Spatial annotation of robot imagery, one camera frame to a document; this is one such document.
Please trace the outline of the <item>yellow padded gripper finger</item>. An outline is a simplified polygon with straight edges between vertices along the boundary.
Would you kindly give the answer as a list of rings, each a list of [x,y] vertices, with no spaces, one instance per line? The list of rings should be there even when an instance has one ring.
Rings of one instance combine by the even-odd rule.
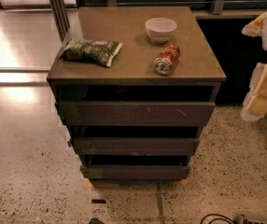
[[[266,17],[267,12],[259,15],[255,20],[251,21],[242,29],[242,34],[251,37],[262,36],[262,28]]]
[[[245,121],[258,121],[267,114],[267,64],[257,63],[249,83],[240,116]]]

